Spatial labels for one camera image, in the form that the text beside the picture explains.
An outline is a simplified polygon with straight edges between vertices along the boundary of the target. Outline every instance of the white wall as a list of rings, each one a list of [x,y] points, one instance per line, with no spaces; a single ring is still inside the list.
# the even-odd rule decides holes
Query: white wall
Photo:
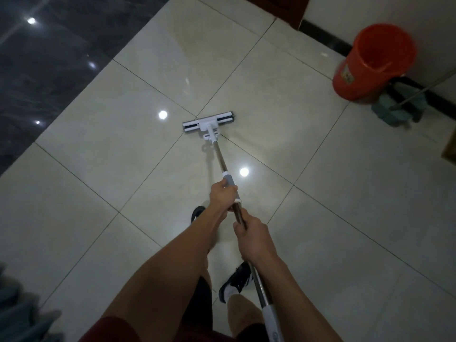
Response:
[[[456,67],[456,0],[310,0],[304,19],[353,44],[374,23],[393,23],[418,47],[407,74],[426,85]],[[433,89],[456,103],[456,76]]]

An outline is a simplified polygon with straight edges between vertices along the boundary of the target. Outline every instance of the shorts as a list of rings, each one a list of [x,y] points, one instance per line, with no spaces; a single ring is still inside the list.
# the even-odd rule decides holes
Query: shorts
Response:
[[[206,280],[199,278],[190,303],[182,317],[185,325],[205,327],[212,330],[212,290]],[[241,342],[269,342],[264,324],[252,324],[242,330],[235,338]]]

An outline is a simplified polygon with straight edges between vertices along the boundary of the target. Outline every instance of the mop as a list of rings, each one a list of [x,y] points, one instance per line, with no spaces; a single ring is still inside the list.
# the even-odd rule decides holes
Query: mop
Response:
[[[217,154],[217,159],[222,169],[222,175],[227,181],[227,185],[234,185],[233,177],[228,172],[228,168],[223,159],[222,153],[220,151],[219,143],[217,142],[217,137],[219,135],[219,125],[226,122],[234,121],[234,115],[232,112],[222,113],[218,115],[209,116],[203,119],[192,120],[184,122],[182,126],[184,127],[185,132],[200,130],[202,132],[208,132],[204,134],[205,140],[210,140],[214,146],[215,153]],[[241,199],[239,194],[234,201],[232,206],[234,215],[239,224],[244,228],[247,228],[245,221],[242,219],[241,215]],[[271,294],[266,288],[265,282],[262,280],[258,271],[253,264],[248,263],[252,271],[252,276],[255,283],[255,288],[258,293],[259,302],[261,305],[261,311],[265,319],[266,331],[268,332],[268,337],[270,342],[283,342],[282,332],[280,331],[279,321],[277,319],[276,310],[271,300]]]

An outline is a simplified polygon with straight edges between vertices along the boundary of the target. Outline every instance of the black baseboard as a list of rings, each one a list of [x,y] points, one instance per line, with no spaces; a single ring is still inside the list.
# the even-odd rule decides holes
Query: black baseboard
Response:
[[[324,44],[328,48],[338,52],[343,56],[347,56],[348,53],[352,50],[352,46],[347,42],[337,38],[336,36],[330,34],[329,32],[319,28],[318,26],[312,24],[307,20],[303,20],[299,27],[299,31],[308,35],[309,37],[317,40],[318,42]],[[414,80],[403,77],[402,80],[411,86],[422,89],[424,86],[415,82]],[[426,91],[426,99],[430,106],[439,110],[443,114],[449,116],[453,120],[456,120],[456,105],[445,98],[437,95],[435,92]]]

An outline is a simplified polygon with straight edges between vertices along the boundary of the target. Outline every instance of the dark marble floor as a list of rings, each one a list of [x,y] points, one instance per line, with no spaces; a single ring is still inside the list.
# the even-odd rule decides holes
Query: dark marble floor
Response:
[[[1,1],[0,175],[167,1]]]

